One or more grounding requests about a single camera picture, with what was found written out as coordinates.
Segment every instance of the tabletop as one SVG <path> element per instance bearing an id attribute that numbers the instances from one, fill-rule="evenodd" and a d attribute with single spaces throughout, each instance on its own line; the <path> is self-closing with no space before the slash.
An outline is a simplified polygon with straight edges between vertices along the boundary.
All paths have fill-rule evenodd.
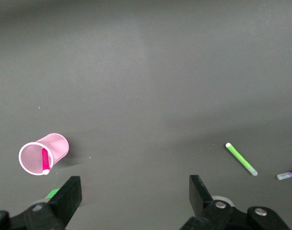
<path id="1" fill-rule="evenodd" d="M 49 133 L 69 153 L 31 175 L 19 150 Z M 177 230 L 198 174 L 292 229 L 290 170 L 292 0 L 0 0 L 0 210 L 79 175 L 67 230 Z"/>

